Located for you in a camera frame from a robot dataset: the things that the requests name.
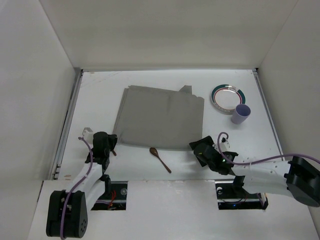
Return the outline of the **grey cloth placemat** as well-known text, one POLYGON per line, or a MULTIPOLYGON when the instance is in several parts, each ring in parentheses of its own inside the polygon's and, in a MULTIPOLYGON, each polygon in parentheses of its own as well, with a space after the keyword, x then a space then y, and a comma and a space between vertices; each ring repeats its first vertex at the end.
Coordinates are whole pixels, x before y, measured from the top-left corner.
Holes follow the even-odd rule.
POLYGON ((179 91, 130 85, 123 91, 113 133, 123 145, 184 151, 203 137, 204 106, 190 85, 179 91))

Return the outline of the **brown wooden spoon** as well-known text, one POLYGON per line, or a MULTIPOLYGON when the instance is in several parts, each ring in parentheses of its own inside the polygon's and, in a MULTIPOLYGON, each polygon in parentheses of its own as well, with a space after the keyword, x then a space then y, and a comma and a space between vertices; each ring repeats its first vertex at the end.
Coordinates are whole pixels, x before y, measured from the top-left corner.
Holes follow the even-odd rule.
POLYGON ((159 161, 161 162, 161 164, 164 166, 164 168, 167 170, 167 172, 168 172, 169 174, 172 173, 171 169, 170 169, 170 168, 163 162, 163 160, 160 158, 159 153, 158 153, 158 151, 157 151, 156 148, 150 147, 150 148, 149 148, 149 152, 150 152, 153 156, 155 156, 156 158, 159 159, 159 161))

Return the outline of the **lilac plastic cup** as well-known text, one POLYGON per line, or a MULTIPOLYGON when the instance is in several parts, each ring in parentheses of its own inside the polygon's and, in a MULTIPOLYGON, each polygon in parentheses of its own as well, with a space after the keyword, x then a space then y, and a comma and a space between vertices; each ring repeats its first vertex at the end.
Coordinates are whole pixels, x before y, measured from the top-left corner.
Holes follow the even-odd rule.
POLYGON ((233 124, 242 124, 251 114, 251 109, 246 104, 238 104, 232 114, 231 121, 233 124))

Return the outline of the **white plate green red rim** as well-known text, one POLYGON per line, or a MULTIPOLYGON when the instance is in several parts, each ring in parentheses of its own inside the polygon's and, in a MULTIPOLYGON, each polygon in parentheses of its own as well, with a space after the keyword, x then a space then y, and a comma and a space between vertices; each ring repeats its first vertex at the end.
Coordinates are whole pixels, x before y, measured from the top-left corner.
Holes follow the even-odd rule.
POLYGON ((233 85, 221 84, 211 91, 210 100, 219 111, 232 115, 236 107, 245 104, 247 99, 241 89, 233 85))

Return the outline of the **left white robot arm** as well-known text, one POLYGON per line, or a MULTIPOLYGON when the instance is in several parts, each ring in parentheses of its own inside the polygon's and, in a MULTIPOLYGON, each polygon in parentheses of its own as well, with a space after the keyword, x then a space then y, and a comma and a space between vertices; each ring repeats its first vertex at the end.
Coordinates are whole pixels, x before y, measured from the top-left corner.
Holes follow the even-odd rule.
POLYGON ((51 193, 48 204, 46 235, 48 237, 82 238, 88 227, 88 214, 98 199, 111 189, 110 164, 118 137, 104 131, 93 134, 92 146, 80 136, 89 153, 80 173, 67 188, 51 193))

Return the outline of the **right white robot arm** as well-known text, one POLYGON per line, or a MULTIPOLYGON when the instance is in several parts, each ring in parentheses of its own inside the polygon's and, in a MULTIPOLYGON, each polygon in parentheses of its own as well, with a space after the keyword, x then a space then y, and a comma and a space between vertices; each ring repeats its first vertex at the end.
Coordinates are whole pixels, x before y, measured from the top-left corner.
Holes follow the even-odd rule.
POLYGON ((245 160, 230 151, 228 136, 210 136, 189 143, 200 165, 220 175, 234 176, 230 188, 235 198, 270 193, 294 198, 301 204, 320 206, 320 171, 303 154, 285 154, 263 160, 245 160))

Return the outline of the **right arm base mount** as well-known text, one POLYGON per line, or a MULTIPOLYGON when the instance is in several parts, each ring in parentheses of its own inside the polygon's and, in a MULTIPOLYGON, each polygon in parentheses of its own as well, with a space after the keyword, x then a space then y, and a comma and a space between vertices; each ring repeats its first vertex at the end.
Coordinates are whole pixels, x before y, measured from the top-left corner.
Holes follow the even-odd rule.
POLYGON ((269 206, 265 193, 248 193, 233 180, 215 181, 215 191, 219 210, 266 210, 269 206))

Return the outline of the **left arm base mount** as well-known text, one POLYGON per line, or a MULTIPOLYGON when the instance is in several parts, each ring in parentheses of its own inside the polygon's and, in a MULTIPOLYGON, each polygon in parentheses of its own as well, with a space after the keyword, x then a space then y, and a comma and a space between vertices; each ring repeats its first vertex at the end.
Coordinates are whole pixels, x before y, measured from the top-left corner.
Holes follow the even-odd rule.
POLYGON ((112 181, 110 188, 98 198, 93 211, 125 211, 127 208, 128 182, 112 181))

